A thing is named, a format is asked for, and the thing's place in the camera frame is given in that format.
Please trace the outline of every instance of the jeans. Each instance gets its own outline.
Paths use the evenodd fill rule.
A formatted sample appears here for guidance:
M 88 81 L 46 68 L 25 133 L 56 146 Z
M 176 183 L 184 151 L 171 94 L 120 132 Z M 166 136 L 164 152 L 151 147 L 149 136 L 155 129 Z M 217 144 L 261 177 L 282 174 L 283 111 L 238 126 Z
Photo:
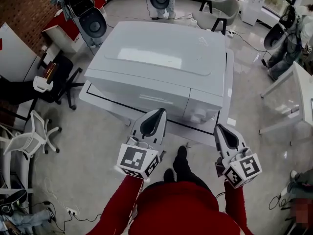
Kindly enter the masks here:
M 9 220 L 18 229 L 25 229 L 32 226 L 39 226 L 44 221 L 50 219 L 50 212 L 47 209 L 35 214 L 23 214 L 15 211 L 11 217 L 2 215 L 2 218 L 4 221 Z
M 174 13 L 174 7 L 175 7 L 175 0 L 170 0 L 170 3 L 168 7 L 166 8 L 168 13 Z M 158 15 L 163 15 L 165 13 L 165 9 L 162 10 L 156 10 Z
M 290 43 L 286 39 L 268 61 L 271 76 L 277 80 L 280 75 L 291 67 L 300 53 L 301 47 Z
M 288 185 L 288 192 L 296 198 L 313 199 L 313 169 L 298 173 Z
M 190 169 L 188 161 L 186 158 L 182 158 L 179 156 L 176 156 L 174 163 L 173 163 L 174 171 L 176 172 L 177 176 L 177 182 L 185 181 L 185 182 L 191 182 L 196 184 L 197 186 L 203 187 L 209 191 L 209 187 L 206 185 L 206 183 L 199 177 L 197 177 Z M 174 183 L 175 181 L 161 181 L 156 182 L 152 185 L 149 185 L 146 187 L 146 189 L 154 187 L 154 186 L 160 186 L 168 183 Z

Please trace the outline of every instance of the red shirt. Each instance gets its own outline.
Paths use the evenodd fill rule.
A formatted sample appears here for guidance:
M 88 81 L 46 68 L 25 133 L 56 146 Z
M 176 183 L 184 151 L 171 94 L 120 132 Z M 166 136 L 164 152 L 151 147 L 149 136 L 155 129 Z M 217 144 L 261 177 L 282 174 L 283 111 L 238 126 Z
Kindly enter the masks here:
M 122 234 L 135 204 L 138 214 L 129 235 L 239 235 L 240 228 L 245 235 L 252 234 L 246 226 L 242 187 L 233 189 L 225 182 L 226 214 L 219 212 L 218 202 L 210 191 L 193 183 L 155 186 L 138 197 L 142 183 L 126 176 L 88 235 Z

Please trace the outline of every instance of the white table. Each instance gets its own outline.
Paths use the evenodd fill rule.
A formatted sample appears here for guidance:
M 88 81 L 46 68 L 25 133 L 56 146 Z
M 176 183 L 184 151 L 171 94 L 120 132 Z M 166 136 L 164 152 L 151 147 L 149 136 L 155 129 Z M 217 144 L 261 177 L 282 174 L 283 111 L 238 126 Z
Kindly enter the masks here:
M 278 130 L 292 124 L 296 124 L 301 121 L 304 121 L 310 126 L 313 126 L 313 113 L 311 105 L 311 99 L 313 98 L 313 83 L 310 82 L 310 74 L 308 74 L 296 62 L 294 62 L 294 64 L 284 74 L 282 74 L 275 83 L 273 83 L 263 93 L 261 93 L 261 97 L 264 98 L 265 96 L 273 92 L 291 76 L 294 76 L 296 87 L 298 87 L 300 91 L 300 105 L 299 107 L 295 107 L 294 109 L 292 109 L 291 113 L 298 112 L 298 114 L 295 116 L 290 115 L 291 117 L 285 121 L 261 129 L 259 131 L 260 135 L 266 132 Z M 312 140 L 312 137 L 296 141 L 295 143 L 310 140 Z
M 234 53 L 227 50 L 227 65 L 225 73 L 224 86 L 224 100 L 222 109 L 206 124 L 200 125 L 191 122 L 183 122 L 179 119 L 168 119 L 166 132 L 174 135 L 184 137 L 194 142 L 207 144 L 211 147 L 216 147 L 214 140 L 214 127 L 217 123 L 226 124 L 228 120 L 228 113 L 231 101 L 232 86 L 233 86 L 233 72 L 234 72 Z M 130 125 L 145 112 L 123 105 L 119 102 L 114 102 L 104 96 L 97 88 L 95 88 L 89 81 L 87 81 L 82 88 L 79 98 L 85 102 L 96 105 L 113 116 L 123 121 L 126 125 Z

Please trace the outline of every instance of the black shoe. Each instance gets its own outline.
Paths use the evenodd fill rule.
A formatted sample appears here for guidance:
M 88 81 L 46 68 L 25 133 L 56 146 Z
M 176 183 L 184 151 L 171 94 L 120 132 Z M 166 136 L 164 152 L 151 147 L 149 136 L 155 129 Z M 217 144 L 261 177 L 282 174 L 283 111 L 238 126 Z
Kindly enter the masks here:
M 48 207 L 47 210 L 50 212 L 50 219 L 48 219 L 48 222 L 51 223 L 51 220 L 53 220 L 54 222 L 56 222 L 57 219 L 56 219 L 56 217 L 55 217 L 53 211 L 51 210 L 51 208 Z
M 165 171 L 163 179 L 164 179 L 165 182 L 175 182 L 174 172 L 173 172 L 173 170 L 171 168 L 168 168 Z
M 177 157 L 182 158 L 182 159 L 187 159 L 187 148 L 185 146 L 182 145 L 178 149 Z

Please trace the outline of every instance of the sneaker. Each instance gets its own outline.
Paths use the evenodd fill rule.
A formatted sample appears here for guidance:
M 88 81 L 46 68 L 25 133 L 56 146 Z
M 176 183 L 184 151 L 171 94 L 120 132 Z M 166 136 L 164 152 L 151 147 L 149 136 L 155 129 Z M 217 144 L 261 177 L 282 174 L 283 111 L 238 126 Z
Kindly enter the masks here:
M 174 172 L 171 168 L 168 168 L 165 173 L 164 173 L 164 177 L 163 177 L 165 182 L 175 182 L 174 179 Z
M 292 170 L 291 173 L 290 173 L 290 177 L 292 179 L 295 179 L 296 175 L 298 174 L 298 172 L 296 172 L 295 170 Z
M 289 184 L 290 183 L 288 183 L 288 185 L 285 188 L 283 188 L 283 190 L 280 193 L 280 197 L 283 197 L 283 196 L 285 196 L 288 193 L 288 186 L 289 186 Z
M 176 17 L 176 12 L 168 14 L 168 19 L 174 19 L 175 17 Z
M 165 17 L 164 17 L 164 14 L 157 14 L 157 18 L 159 18 L 159 19 L 165 19 Z
M 272 76 L 272 73 L 270 72 L 270 70 L 268 70 L 268 76 L 271 78 L 271 80 L 273 80 L 274 82 L 276 81 L 276 79 Z
M 180 158 L 182 158 L 182 159 L 187 159 L 187 148 L 182 145 L 182 146 L 178 149 L 177 156 L 180 157 Z
M 51 223 L 51 220 L 53 220 L 54 222 L 56 222 L 57 219 L 56 219 L 56 217 L 55 217 L 53 211 L 51 210 L 51 208 L 48 207 L 47 210 L 50 212 L 50 219 L 48 219 L 48 222 Z

